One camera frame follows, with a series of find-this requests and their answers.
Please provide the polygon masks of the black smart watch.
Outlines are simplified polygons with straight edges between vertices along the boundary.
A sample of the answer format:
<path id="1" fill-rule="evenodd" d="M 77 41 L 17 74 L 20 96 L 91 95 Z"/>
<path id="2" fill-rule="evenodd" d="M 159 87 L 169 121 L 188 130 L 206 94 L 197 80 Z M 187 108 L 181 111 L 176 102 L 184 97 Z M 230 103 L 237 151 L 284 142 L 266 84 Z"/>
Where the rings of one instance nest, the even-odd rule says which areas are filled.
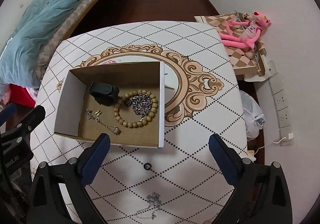
<path id="1" fill-rule="evenodd" d="M 89 87 L 89 94 L 98 104 L 112 106 L 118 99 L 119 88 L 108 83 L 93 82 Z"/>

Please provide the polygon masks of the bed mattress with checkered cover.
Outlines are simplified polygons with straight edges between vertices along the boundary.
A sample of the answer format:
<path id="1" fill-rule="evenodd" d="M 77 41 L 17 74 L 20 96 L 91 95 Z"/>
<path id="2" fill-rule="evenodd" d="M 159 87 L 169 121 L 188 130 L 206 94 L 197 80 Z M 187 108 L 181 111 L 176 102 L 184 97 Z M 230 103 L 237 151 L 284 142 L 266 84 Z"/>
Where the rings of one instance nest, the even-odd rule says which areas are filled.
<path id="1" fill-rule="evenodd" d="M 88 11 L 98 2 L 98 0 L 82 0 L 70 16 L 61 24 L 54 33 L 50 41 L 40 48 L 40 54 L 35 69 L 38 80 L 42 80 L 49 62 L 62 41 L 68 39 L 74 32 L 80 21 Z"/>

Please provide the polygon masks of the small gold earrings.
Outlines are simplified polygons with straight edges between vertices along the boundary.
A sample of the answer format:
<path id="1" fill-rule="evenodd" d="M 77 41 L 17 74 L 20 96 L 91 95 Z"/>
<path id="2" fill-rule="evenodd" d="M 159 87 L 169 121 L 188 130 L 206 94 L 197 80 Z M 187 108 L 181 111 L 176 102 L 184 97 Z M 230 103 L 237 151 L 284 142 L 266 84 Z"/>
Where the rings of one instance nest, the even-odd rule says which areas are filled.
<path id="1" fill-rule="evenodd" d="M 98 116 L 98 117 L 99 117 L 101 114 L 102 114 L 102 111 L 101 111 L 101 110 L 98 110 L 98 111 L 95 112 L 95 115 Z"/>

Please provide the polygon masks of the white cardboard box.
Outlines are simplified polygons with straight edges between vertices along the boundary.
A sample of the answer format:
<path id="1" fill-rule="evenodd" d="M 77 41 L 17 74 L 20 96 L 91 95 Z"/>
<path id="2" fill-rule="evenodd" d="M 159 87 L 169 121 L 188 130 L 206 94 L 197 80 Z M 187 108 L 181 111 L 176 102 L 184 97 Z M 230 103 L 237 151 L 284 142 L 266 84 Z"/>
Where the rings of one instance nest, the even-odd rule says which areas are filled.
<path id="1" fill-rule="evenodd" d="M 54 133 L 112 145 L 164 146 L 164 64 L 115 63 L 68 71 L 57 106 Z"/>

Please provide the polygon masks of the checkered brown box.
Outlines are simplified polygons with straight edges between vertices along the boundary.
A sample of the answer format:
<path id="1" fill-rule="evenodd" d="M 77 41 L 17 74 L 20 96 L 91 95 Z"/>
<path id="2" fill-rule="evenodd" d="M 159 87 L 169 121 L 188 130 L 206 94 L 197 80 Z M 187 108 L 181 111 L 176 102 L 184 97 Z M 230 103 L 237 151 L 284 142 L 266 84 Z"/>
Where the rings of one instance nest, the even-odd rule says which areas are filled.
<path id="1" fill-rule="evenodd" d="M 233 12 L 196 16 L 195 20 L 217 30 L 237 76 L 249 81 L 251 77 L 263 77 L 266 74 L 266 50 L 260 39 L 262 32 L 257 30 L 259 25 L 251 15 Z"/>

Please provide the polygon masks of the yellow tissue box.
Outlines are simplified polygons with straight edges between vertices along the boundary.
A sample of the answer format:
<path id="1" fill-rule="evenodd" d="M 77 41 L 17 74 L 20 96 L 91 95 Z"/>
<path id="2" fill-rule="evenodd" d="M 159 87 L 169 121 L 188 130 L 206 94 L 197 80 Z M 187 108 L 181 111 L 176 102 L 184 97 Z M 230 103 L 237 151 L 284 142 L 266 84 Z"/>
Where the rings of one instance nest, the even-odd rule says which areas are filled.
<path id="1" fill-rule="evenodd" d="M 256 158 L 254 156 L 254 150 L 248 150 L 247 151 L 247 156 L 252 162 L 254 162 L 256 160 Z"/>

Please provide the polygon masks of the white plastic bag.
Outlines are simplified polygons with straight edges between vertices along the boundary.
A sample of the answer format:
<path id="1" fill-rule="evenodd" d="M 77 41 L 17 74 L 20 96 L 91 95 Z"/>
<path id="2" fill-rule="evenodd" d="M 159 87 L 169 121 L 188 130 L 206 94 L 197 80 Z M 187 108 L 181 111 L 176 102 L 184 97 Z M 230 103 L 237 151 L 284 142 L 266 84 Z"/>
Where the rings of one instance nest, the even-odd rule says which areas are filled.
<path id="1" fill-rule="evenodd" d="M 257 138 L 260 130 L 263 129 L 265 117 L 262 109 L 252 96 L 240 90 L 240 97 L 244 111 L 247 140 L 252 141 Z"/>

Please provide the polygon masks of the white power strip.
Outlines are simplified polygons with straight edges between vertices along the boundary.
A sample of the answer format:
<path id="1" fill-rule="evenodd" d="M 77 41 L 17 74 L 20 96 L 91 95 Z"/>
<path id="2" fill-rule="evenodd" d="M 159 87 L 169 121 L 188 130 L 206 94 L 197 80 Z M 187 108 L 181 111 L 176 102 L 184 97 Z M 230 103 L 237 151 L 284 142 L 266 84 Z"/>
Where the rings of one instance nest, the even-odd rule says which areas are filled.
<path id="1" fill-rule="evenodd" d="M 268 71 L 271 74 L 268 83 L 271 89 L 272 98 L 277 114 L 279 126 L 279 141 L 274 144 L 279 144 L 281 147 L 293 145 L 293 130 L 291 125 L 291 114 L 289 103 L 286 98 L 284 83 L 278 73 L 275 63 L 271 60 L 268 62 Z"/>

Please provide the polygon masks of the pink panther plush toy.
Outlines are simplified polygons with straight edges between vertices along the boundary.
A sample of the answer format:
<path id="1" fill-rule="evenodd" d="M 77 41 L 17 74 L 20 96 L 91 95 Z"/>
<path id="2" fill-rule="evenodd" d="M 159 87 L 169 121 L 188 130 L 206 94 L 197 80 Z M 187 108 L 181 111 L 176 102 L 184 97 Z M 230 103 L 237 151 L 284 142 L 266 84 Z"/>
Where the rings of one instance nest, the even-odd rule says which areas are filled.
<path id="1" fill-rule="evenodd" d="M 253 12 L 250 21 L 238 22 L 232 19 L 226 21 L 227 34 L 219 33 L 219 36 L 225 47 L 254 50 L 255 42 L 260 38 L 263 28 L 268 28 L 271 24 L 272 21 L 266 15 L 261 12 Z M 246 28 L 239 37 L 235 37 L 232 35 L 231 25 L 246 26 Z"/>

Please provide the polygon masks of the teal blue duvet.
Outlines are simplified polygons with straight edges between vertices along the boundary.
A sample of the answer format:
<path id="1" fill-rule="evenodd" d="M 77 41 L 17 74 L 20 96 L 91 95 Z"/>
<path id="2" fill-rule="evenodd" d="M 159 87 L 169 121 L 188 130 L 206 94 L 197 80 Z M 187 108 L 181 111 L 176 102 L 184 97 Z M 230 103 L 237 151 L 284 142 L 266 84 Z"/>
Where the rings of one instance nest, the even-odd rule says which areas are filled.
<path id="1" fill-rule="evenodd" d="M 40 48 L 82 0 L 33 0 L 1 50 L 1 95 L 10 84 L 38 89 L 35 75 Z"/>

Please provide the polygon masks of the red bed sheet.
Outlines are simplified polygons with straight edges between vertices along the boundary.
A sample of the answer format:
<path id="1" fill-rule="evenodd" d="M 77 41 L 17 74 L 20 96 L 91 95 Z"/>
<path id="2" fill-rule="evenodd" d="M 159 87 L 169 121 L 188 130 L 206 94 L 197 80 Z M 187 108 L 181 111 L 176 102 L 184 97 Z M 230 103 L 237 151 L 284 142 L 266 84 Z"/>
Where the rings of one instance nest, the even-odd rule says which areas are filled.
<path id="1" fill-rule="evenodd" d="M 26 88 L 10 84 L 11 96 L 9 101 L 29 108 L 35 106 L 35 100 L 29 95 Z"/>

